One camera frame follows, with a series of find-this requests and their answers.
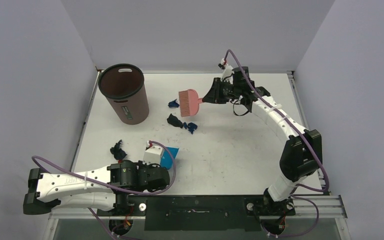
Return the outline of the brown waste bin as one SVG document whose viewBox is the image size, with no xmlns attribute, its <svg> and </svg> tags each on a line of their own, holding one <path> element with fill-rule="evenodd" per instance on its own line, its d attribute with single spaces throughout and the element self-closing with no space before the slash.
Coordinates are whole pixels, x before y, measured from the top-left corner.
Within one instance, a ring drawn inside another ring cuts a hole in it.
<svg viewBox="0 0 384 240">
<path fill-rule="evenodd" d="M 98 77 L 98 88 L 123 123 L 137 125 L 149 116 L 145 76 L 137 66 L 120 63 L 108 67 Z"/>
</svg>

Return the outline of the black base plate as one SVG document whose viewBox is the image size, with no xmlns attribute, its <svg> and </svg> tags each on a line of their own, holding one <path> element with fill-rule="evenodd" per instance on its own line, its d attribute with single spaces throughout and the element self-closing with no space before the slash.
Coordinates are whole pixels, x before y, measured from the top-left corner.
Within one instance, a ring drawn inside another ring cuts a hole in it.
<svg viewBox="0 0 384 240">
<path fill-rule="evenodd" d="M 292 199 L 271 203 L 263 195 L 156 195 L 129 197 L 124 210 L 98 210 L 100 217 L 143 217 L 145 231 L 261 231 L 296 214 Z"/>
</svg>

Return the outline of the dark scrap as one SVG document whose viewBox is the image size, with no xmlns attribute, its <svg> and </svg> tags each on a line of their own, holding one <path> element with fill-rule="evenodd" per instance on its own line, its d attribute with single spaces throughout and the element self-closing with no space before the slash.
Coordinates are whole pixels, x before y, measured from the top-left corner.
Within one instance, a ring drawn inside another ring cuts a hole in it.
<svg viewBox="0 0 384 240">
<path fill-rule="evenodd" d="M 184 123 L 179 120 L 175 115 L 173 114 L 170 114 L 168 116 L 168 118 L 166 119 L 167 123 L 173 127 L 177 127 L 177 128 L 183 128 L 184 127 Z"/>
</svg>

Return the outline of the black scrap edge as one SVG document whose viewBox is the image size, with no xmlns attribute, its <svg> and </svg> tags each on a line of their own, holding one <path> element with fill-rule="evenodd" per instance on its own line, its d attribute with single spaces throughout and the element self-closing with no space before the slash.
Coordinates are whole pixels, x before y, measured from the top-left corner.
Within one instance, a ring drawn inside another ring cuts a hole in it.
<svg viewBox="0 0 384 240">
<path fill-rule="evenodd" d="M 110 153 L 117 161 L 123 161 L 127 153 L 122 149 L 123 140 L 120 139 L 113 147 L 110 148 Z"/>
</svg>

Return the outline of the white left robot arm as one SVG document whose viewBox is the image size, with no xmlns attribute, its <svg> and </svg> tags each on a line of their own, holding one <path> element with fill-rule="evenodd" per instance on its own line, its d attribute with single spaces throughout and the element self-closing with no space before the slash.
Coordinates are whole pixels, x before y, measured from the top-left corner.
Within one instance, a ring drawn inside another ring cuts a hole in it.
<svg viewBox="0 0 384 240">
<path fill-rule="evenodd" d="M 25 215 L 43 215 L 61 208 L 91 208 L 121 216 L 135 207 L 129 195 L 152 194 L 169 185 L 167 169 L 142 161 L 124 160 L 77 173 L 33 168 L 22 209 Z"/>
</svg>

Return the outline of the blue dustpan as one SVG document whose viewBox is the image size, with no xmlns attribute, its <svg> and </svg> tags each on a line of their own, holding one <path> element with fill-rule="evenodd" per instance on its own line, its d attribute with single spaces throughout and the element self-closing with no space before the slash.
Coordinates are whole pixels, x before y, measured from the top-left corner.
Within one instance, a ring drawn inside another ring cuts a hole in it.
<svg viewBox="0 0 384 240">
<path fill-rule="evenodd" d="M 176 156 L 179 152 L 178 147 L 167 147 L 168 151 L 164 151 L 160 159 L 159 165 L 167 170 L 170 170 L 173 167 L 173 159 L 176 159 Z"/>
</svg>

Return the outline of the aluminium front rail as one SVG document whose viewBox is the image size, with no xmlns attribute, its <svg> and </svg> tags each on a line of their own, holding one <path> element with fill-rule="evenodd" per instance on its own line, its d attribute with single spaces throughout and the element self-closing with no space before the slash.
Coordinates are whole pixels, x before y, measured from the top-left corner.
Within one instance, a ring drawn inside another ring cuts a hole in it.
<svg viewBox="0 0 384 240">
<path fill-rule="evenodd" d="M 320 219 L 339 219 L 347 218 L 347 213 L 342 202 L 342 198 L 338 196 L 316 195 L 304 196 L 316 204 L 319 211 Z M 316 217 L 316 208 L 306 200 L 294 199 L 295 214 L 290 215 L 288 219 L 314 219 Z M 62 208 L 52 211 L 48 217 L 50 220 L 57 219 L 93 219 L 94 216 L 86 208 Z"/>
</svg>

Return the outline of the blue scrap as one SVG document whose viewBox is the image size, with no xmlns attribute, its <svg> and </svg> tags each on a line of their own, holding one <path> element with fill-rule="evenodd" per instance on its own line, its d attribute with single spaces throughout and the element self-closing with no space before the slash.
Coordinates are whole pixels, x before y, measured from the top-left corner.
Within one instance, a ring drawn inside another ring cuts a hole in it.
<svg viewBox="0 0 384 240">
<path fill-rule="evenodd" d="M 171 109 L 180 107 L 180 104 L 177 102 L 177 99 L 170 101 L 167 105 Z"/>
</svg>

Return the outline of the pink hand brush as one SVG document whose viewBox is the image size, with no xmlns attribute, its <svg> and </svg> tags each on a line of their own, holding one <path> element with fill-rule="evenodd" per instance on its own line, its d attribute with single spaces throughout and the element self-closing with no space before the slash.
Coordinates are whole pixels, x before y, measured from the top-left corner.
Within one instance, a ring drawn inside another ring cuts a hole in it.
<svg viewBox="0 0 384 240">
<path fill-rule="evenodd" d="M 183 118 L 195 116 L 199 112 L 200 104 L 203 103 L 195 89 L 179 91 L 178 100 L 180 115 Z"/>
</svg>

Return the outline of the blue scrap table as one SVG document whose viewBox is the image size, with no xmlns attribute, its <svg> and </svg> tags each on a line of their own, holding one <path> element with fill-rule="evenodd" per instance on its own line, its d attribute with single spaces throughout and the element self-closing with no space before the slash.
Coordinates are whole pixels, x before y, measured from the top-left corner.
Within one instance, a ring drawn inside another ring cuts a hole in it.
<svg viewBox="0 0 384 240">
<path fill-rule="evenodd" d="M 189 122 L 189 123 L 184 122 L 183 128 L 188 132 L 190 132 L 191 134 L 194 134 L 194 131 L 197 130 L 198 126 L 193 122 Z"/>
</svg>

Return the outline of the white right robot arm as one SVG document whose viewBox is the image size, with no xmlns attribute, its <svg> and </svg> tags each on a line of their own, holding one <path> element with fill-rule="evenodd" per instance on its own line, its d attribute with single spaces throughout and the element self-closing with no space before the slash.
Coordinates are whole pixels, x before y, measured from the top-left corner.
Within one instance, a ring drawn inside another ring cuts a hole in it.
<svg viewBox="0 0 384 240">
<path fill-rule="evenodd" d="M 321 134 L 297 123 L 270 92 L 256 86 L 249 76 L 248 67 L 218 66 L 222 75 L 213 79 L 202 102 L 243 105 L 248 113 L 259 117 L 284 142 L 279 161 L 280 175 L 266 190 L 269 197 L 262 201 L 264 211 L 274 215 L 282 209 L 282 201 L 288 199 L 306 177 L 322 166 Z"/>
</svg>

